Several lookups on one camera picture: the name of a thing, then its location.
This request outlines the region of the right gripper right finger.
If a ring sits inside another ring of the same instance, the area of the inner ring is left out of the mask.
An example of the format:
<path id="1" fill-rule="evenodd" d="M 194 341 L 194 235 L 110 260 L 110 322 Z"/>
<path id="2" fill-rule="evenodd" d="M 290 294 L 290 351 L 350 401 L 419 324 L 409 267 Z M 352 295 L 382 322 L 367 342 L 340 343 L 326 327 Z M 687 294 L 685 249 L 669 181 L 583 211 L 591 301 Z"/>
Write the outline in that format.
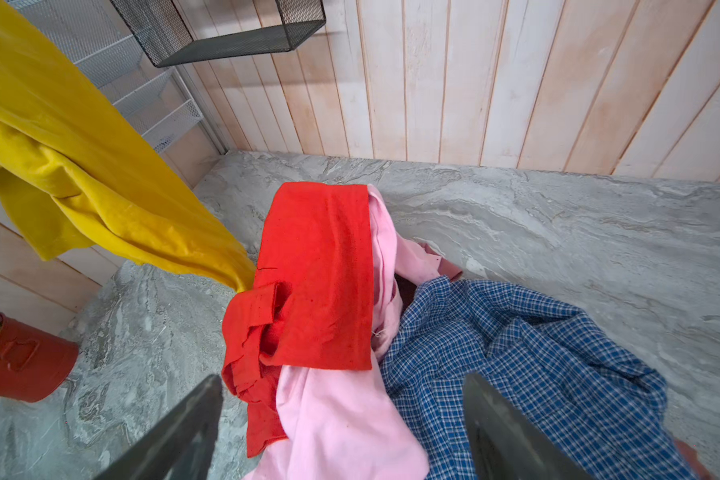
<path id="1" fill-rule="evenodd" d="M 463 409 L 478 478 L 590 477 L 477 373 L 464 379 Z"/>

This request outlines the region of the red cloth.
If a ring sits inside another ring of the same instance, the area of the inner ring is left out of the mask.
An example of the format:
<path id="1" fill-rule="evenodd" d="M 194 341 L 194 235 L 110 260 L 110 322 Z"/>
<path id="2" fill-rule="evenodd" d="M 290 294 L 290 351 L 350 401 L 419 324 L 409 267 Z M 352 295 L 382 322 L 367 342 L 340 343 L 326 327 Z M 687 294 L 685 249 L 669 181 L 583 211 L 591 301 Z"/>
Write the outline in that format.
<path id="1" fill-rule="evenodd" d="M 286 436 L 276 409 L 283 366 L 370 369 L 373 304 L 367 187 L 283 184 L 253 287 L 233 297 L 222 321 L 221 377 L 247 405 L 248 457 Z"/>

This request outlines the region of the yellow cloth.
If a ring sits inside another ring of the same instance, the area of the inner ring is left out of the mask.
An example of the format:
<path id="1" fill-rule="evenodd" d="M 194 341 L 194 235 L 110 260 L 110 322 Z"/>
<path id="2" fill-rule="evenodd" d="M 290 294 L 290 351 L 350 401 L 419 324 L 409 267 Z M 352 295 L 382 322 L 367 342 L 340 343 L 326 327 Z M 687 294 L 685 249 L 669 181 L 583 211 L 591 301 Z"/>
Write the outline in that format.
<path id="1" fill-rule="evenodd" d="M 0 202 L 44 260 L 99 246 L 253 284 L 245 248 L 67 57 L 0 1 Z"/>

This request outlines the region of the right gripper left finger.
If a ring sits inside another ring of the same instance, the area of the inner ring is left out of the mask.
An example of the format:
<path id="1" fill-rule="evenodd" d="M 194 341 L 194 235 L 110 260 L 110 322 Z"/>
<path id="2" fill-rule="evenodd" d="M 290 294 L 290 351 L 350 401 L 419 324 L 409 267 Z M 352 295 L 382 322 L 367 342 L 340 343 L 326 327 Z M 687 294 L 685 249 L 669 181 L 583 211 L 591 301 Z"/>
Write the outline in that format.
<path id="1" fill-rule="evenodd" d="M 210 375 L 97 478 L 205 479 L 222 406 L 222 380 Z"/>

